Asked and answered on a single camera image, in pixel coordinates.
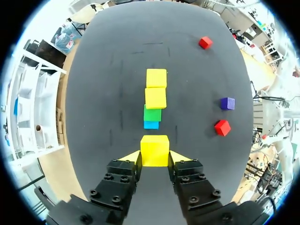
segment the desk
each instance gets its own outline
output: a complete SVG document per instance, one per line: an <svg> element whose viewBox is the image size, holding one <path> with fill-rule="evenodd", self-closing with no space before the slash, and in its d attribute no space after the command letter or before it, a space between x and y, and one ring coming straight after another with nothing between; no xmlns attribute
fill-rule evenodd
<svg viewBox="0 0 300 225"><path fill-rule="evenodd" d="M228 1L228 4L240 6L235 1ZM258 22L249 14L246 9L232 8L232 7L219 7L216 8L217 12L221 14L221 18L227 25L234 29L240 30L240 34L244 34L250 41L256 46L260 47L270 40L268 35L259 26ZM254 37L245 33L245 31L251 28L256 32Z"/></svg>
<svg viewBox="0 0 300 225"><path fill-rule="evenodd" d="M214 41L209 50L198 46L205 35ZM168 71L167 108L158 131L143 129L147 68ZM222 97L235 98L236 109L221 111ZM88 196L100 182L111 159L138 150L143 135L161 134L168 135L170 149L199 159L222 191L221 202L229 203L250 153L252 105L243 57L215 13L163 1L98 13L77 48L67 84L67 140L83 192ZM227 137L214 132L220 119L231 124ZM124 222L154 223L185 224L166 167L142 169Z"/></svg>

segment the bolt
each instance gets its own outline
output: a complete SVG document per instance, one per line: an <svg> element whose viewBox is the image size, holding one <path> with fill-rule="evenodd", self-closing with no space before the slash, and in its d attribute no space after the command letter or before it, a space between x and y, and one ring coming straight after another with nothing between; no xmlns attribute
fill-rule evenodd
<svg viewBox="0 0 300 225"><path fill-rule="evenodd" d="M105 180L112 180L112 179L113 179L113 176L112 176L111 173L106 173L106 174L104 175L104 179L105 179Z"/></svg>
<svg viewBox="0 0 300 225"><path fill-rule="evenodd" d="M192 196L188 200L189 203L197 203L199 202L199 198L197 196Z"/></svg>
<svg viewBox="0 0 300 225"><path fill-rule="evenodd" d="M128 176L121 176L121 182L127 183L128 182Z"/></svg>
<svg viewBox="0 0 300 225"><path fill-rule="evenodd" d="M96 198L98 196L98 191L95 189L90 190L90 196Z"/></svg>
<svg viewBox="0 0 300 225"><path fill-rule="evenodd" d="M231 215L231 213L226 212L222 215L222 220L226 223L231 222L233 220L233 216Z"/></svg>
<svg viewBox="0 0 300 225"><path fill-rule="evenodd" d="M79 217L79 220L85 225L91 224L93 222L92 218L89 215L81 215Z"/></svg>
<svg viewBox="0 0 300 225"><path fill-rule="evenodd" d="M186 182L189 181L189 177L184 176L184 177L181 178L181 180L182 180L182 182L186 183Z"/></svg>
<svg viewBox="0 0 300 225"><path fill-rule="evenodd" d="M205 177L205 174L204 174L204 173L200 173L200 174L199 174L199 178L202 179L202 180L205 179L205 178L206 178L206 177Z"/></svg>
<svg viewBox="0 0 300 225"><path fill-rule="evenodd" d="M112 197L112 202L115 204L119 204L121 202L121 198L119 196Z"/></svg>
<svg viewBox="0 0 300 225"><path fill-rule="evenodd" d="M218 189L215 189L213 192L212 192L212 195L215 196L215 197L219 197L221 195L221 191L218 190Z"/></svg>

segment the white shelf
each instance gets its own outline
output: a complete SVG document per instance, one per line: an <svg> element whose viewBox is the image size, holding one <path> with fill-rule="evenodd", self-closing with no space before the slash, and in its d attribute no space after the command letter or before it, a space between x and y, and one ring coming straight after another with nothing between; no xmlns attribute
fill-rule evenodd
<svg viewBox="0 0 300 225"><path fill-rule="evenodd" d="M29 67L21 63L24 56L35 60L38 65ZM57 72L49 75L44 72L47 70ZM12 79L7 95L6 116L9 147L14 158L10 163L25 164L28 160L63 148L57 137L56 99L60 75L66 71L22 50L8 72L12 73ZM14 115L17 98L17 115Z"/></svg>

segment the toy block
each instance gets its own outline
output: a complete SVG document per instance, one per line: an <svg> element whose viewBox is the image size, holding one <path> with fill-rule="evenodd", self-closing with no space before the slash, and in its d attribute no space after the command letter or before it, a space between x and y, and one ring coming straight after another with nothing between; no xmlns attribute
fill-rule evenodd
<svg viewBox="0 0 300 225"><path fill-rule="evenodd" d="M235 100L231 97L225 97L221 99L221 109L234 110Z"/></svg>
<svg viewBox="0 0 300 225"><path fill-rule="evenodd" d="M161 121L161 109L146 109L144 105L144 121Z"/></svg>
<svg viewBox="0 0 300 225"><path fill-rule="evenodd" d="M143 166L168 166L169 139L167 135L144 135L141 140Z"/></svg>
<svg viewBox="0 0 300 225"><path fill-rule="evenodd" d="M146 109L164 109L167 107L165 88L145 89Z"/></svg>
<svg viewBox="0 0 300 225"><path fill-rule="evenodd" d="M159 129L159 122L158 121L144 121L144 129Z"/></svg>
<svg viewBox="0 0 300 225"><path fill-rule="evenodd" d="M216 125L215 125L215 130L216 133L220 136L226 136L229 131L231 130L231 127L226 120L220 120Z"/></svg>
<svg viewBox="0 0 300 225"><path fill-rule="evenodd" d="M147 69L146 88L166 88L167 70L166 69Z"/></svg>
<svg viewBox="0 0 300 225"><path fill-rule="evenodd" d="M203 49L208 49L211 47L212 45L212 40L210 40L209 37L205 36L205 37L202 37L199 41L199 45L203 48Z"/></svg>

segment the purple block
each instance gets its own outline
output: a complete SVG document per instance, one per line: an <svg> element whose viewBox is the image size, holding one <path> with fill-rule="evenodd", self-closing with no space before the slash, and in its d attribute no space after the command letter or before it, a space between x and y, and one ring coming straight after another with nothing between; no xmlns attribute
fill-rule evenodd
<svg viewBox="0 0 300 225"><path fill-rule="evenodd" d="M234 110L235 99L231 97L225 97L221 99L221 109Z"/></svg>

